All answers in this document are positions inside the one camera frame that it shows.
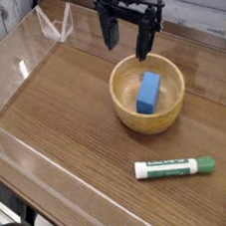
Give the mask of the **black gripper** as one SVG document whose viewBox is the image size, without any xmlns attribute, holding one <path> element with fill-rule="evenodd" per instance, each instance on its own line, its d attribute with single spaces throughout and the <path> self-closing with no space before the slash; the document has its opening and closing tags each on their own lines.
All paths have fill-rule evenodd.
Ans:
<svg viewBox="0 0 226 226">
<path fill-rule="evenodd" d="M 144 61 L 153 46 L 154 32 L 161 30 L 163 1 L 97 0 L 97 6 L 106 47 L 113 50 L 119 41 L 117 18 L 138 24 L 135 54 L 140 62 Z"/>
</svg>

